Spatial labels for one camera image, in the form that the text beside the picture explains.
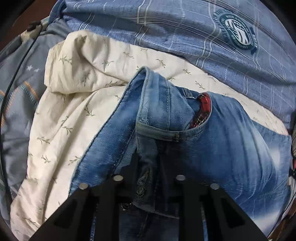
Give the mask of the blue denim jeans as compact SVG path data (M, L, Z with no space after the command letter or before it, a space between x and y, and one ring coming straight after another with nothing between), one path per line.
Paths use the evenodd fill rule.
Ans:
M252 121L237 100L177 87L143 67L82 156L70 193L103 183L137 154L120 240L178 239L178 175L217 183L269 235L291 196L290 149L290 136Z

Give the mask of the grey-blue patterned pillow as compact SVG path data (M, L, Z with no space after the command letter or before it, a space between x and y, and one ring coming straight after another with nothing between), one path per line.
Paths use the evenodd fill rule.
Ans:
M46 87L45 63L49 49L71 32L57 20L36 42L15 37L1 51L1 216L10 222L10 205L27 172L29 135L35 110Z

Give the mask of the cream leaf-print bedsheet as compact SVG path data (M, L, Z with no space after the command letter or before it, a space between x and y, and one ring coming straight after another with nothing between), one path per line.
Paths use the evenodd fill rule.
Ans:
M77 163L142 66L173 84L233 97L264 127L287 135L280 119L186 60L88 30L70 33L50 49L46 91L30 132L27 176L11 205L11 229L28 240L63 203Z

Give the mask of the dark brown wooden headboard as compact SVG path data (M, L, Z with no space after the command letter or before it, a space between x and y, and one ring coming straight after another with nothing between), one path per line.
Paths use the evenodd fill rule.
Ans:
M47 17L55 1L1 1L1 49L30 22Z

